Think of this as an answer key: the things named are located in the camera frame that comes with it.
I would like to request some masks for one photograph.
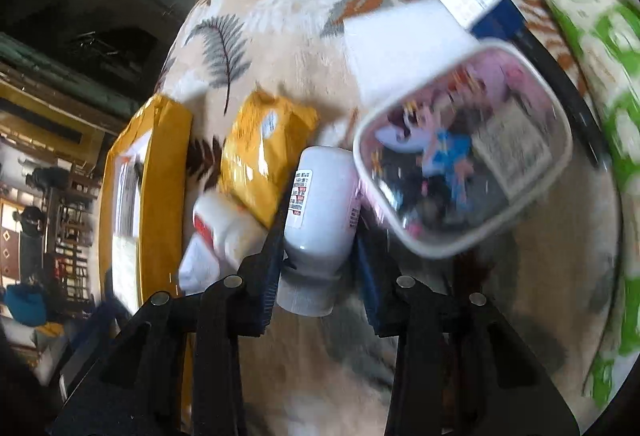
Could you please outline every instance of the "patterned tablecloth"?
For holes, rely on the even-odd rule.
[[[314,105],[323,124],[337,124],[335,143],[344,141],[354,109],[364,110],[346,62],[342,22],[410,1],[200,0],[194,6],[158,83],[194,115],[186,241],[193,202],[216,185],[222,142],[256,85]],[[585,79],[544,1],[514,1],[584,92]],[[583,428],[599,413],[582,392],[609,314],[619,230],[612,175],[591,169],[577,146],[561,179],[522,221],[476,249],[476,262],[487,271],[482,289],[533,349]],[[405,261],[407,272],[425,280],[452,265]],[[264,337],[241,342],[250,426],[274,434],[382,434],[394,344],[374,336],[356,297],[322,320],[276,308]]]

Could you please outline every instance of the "white cap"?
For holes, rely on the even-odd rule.
[[[314,279],[284,268],[280,274],[276,302],[281,308],[306,317],[325,317],[334,309],[340,290],[340,275]]]

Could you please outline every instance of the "yellow plastic bag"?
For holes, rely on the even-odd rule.
[[[258,87],[226,138],[220,188],[233,193],[267,228],[300,154],[318,126],[318,113]]]

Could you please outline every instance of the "barcode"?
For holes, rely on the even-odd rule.
[[[545,139],[515,100],[474,135],[473,145],[509,199],[521,193],[551,162]]]

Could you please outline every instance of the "person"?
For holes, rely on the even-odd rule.
[[[32,238],[42,235],[44,226],[47,224],[47,217],[44,212],[33,205],[25,207],[21,213],[14,211],[12,217],[15,222],[20,222],[22,231]]]
[[[0,302],[9,308],[12,317],[20,324],[34,328],[47,323],[47,307],[38,286],[27,283],[16,283],[6,288],[0,286]]]
[[[77,191],[72,188],[74,183],[79,183],[83,187],[98,187],[98,183],[81,174],[71,174],[62,167],[37,167],[31,174],[28,174],[24,182],[32,189],[38,189],[46,194],[49,189],[58,189],[60,191],[71,190],[79,195],[93,198],[91,194]]]

